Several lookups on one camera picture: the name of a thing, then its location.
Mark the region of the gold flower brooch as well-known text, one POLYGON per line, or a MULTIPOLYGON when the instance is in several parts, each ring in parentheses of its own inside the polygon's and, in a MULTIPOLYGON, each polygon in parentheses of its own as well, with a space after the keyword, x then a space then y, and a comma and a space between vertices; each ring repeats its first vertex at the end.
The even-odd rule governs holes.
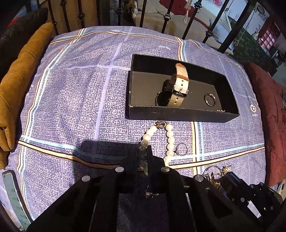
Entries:
POLYGON ((231 172, 231 167, 232 167, 232 165, 226 165, 226 166, 223 166, 222 167, 222 174, 223 175, 226 175, 227 173, 229 173, 229 172, 231 172))

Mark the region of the beige strap wristwatch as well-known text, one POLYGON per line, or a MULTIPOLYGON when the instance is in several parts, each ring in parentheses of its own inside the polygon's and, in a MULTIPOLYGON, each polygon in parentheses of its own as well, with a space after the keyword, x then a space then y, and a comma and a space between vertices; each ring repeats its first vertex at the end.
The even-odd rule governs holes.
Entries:
POLYGON ((181 63, 176 64, 176 73, 163 84, 162 91, 155 98, 156 106, 181 107, 189 92, 187 69, 181 63))

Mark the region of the black rectangular jewelry tray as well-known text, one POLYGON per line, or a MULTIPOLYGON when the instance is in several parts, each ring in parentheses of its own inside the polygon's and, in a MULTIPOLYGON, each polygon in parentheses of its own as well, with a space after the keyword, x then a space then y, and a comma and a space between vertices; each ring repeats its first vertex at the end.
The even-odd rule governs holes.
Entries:
POLYGON ((174 59, 133 54, 125 116, 225 123, 238 117, 239 110, 225 75, 174 59))

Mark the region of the purple plaid bed sheet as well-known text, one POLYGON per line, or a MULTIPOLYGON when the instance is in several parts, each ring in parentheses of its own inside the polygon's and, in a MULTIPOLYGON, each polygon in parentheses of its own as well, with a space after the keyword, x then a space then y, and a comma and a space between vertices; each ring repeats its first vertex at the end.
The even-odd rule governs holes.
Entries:
POLYGON ((49 40, 1 169, 1 203, 13 208, 13 170, 33 222, 26 231, 260 231, 226 196, 222 167, 264 183, 261 112, 243 66, 192 40, 140 27, 89 27, 49 40), (125 116, 133 54, 187 62, 225 75, 239 116, 225 123, 125 116), (129 145, 150 145, 174 171, 171 194, 127 192, 129 145))

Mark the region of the dark red quilted blanket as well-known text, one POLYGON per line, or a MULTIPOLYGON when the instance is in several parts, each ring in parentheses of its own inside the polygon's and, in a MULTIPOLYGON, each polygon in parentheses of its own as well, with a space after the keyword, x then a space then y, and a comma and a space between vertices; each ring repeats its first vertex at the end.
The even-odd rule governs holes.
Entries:
POLYGON ((273 186, 285 179, 285 87, 252 62, 244 69, 261 112, 266 153, 265 183, 273 186))

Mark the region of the black smartphone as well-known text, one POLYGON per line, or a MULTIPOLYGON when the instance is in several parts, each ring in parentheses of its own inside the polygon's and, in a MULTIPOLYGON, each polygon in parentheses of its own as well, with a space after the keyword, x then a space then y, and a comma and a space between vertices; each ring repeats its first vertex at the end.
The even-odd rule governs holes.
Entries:
POLYGON ((8 195, 8 199, 13 208, 13 211, 20 223, 20 229, 26 231, 28 226, 33 222, 31 215, 24 203, 18 182, 16 179, 16 174, 13 170, 7 170, 3 172, 3 183, 8 195))

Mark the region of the mustard suede cushion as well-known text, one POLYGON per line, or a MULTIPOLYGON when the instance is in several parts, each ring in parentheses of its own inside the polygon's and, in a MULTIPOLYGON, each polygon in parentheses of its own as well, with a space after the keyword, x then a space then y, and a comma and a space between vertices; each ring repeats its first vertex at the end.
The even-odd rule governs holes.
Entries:
POLYGON ((50 22, 40 26, 1 80, 1 169, 7 166, 8 154, 14 149, 21 104, 52 33, 50 22))

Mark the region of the green patterned cloth table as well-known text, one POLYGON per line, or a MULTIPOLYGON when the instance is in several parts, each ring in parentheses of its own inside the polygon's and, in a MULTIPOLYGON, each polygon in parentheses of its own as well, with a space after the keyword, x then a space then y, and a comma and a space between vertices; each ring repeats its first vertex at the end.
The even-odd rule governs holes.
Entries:
POLYGON ((239 63, 253 62, 271 76, 277 72, 274 61, 244 28, 234 39, 233 47, 232 57, 239 63))

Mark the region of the beige sofa with pillows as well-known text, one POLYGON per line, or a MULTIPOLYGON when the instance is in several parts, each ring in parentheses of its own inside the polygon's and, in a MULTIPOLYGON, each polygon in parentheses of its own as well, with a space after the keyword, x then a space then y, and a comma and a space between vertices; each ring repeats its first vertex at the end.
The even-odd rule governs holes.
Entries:
MULTIPOLYGON (((191 6, 195 8, 196 1, 186 2, 188 3, 185 6, 186 9, 191 6)), ((162 32, 165 22, 164 16, 167 14, 168 9, 162 6, 159 1, 133 1, 132 18, 137 27, 142 26, 146 29, 162 32)), ((185 37, 186 40, 191 39, 202 42, 220 10, 221 7, 217 6, 214 1, 201 1, 201 8, 194 12, 191 18, 175 15, 170 11, 170 19, 163 33, 182 39, 185 31, 188 31, 185 37)), ((225 12, 222 12, 206 44, 218 49, 230 31, 231 25, 228 16, 225 12)))

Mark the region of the red phone booth cabinet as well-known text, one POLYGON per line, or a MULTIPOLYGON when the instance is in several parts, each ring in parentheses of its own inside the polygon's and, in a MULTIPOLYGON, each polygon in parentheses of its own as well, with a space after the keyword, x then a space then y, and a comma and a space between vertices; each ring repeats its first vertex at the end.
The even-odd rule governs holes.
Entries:
POLYGON ((258 33, 258 43, 262 48, 270 51, 280 34, 281 31, 276 24, 275 16, 271 15, 258 33))

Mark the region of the red throw blanket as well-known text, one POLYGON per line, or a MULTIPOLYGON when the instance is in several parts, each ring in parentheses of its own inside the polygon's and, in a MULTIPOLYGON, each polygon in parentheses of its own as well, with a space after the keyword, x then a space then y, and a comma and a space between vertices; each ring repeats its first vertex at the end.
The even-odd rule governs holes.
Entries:
MULTIPOLYGON (((159 1, 159 3, 164 6, 165 8, 169 8, 170 0, 162 0, 159 1)), ((192 17, 195 8, 193 6, 189 7, 188 9, 185 8, 185 6, 188 3, 185 0, 174 0, 171 8, 171 12, 175 15, 182 15, 187 16, 189 18, 192 17)))

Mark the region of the wooden panel board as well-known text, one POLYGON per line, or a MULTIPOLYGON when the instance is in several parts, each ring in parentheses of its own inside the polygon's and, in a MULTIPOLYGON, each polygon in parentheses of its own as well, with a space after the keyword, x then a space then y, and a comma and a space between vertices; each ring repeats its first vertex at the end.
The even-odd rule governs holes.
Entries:
POLYGON ((56 34, 98 25, 96 1, 39 1, 41 8, 48 8, 48 22, 56 34))

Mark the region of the black quilted jacket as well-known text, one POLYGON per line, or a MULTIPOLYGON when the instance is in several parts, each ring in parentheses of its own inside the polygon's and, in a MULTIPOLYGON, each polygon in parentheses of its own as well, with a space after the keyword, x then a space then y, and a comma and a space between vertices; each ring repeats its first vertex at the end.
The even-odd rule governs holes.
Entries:
POLYGON ((48 9, 41 8, 19 17, 1 37, 1 78, 8 72, 11 64, 18 58, 23 46, 31 36, 46 23, 48 9))

